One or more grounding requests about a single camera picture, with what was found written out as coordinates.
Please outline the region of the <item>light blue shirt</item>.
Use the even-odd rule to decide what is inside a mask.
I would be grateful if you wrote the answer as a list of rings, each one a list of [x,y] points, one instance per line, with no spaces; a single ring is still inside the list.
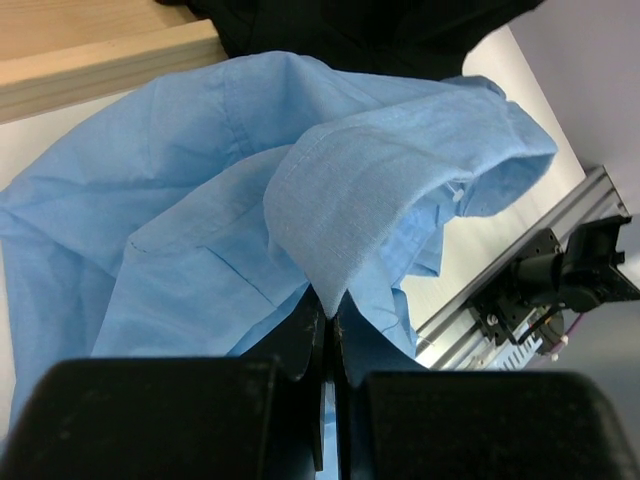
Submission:
[[[328,314],[350,293],[413,355],[402,280],[437,275],[445,224],[503,211],[556,151],[482,77],[271,52],[157,79],[1,194],[11,414],[66,359],[241,353],[307,288]]]

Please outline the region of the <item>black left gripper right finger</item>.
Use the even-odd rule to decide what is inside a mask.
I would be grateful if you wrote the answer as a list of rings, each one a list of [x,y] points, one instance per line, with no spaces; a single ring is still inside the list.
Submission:
[[[635,479],[609,400],[571,372],[433,371],[345,296],[333,320],[342,479]]]

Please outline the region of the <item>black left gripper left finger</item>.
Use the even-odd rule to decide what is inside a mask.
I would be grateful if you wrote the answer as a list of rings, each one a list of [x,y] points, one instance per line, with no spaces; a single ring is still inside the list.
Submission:
[[[312,479],[323,467],[319,299],[237,357],[77,359],[38,382],[5,479]]]

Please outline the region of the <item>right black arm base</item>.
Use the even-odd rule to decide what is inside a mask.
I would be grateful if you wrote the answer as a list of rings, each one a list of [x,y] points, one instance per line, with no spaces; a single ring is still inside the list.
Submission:
[[[562,247],[549,228],[536,232],[467,301],[484,336],[522,345],[535,331],[526,323],[539,307],[556,307]]]

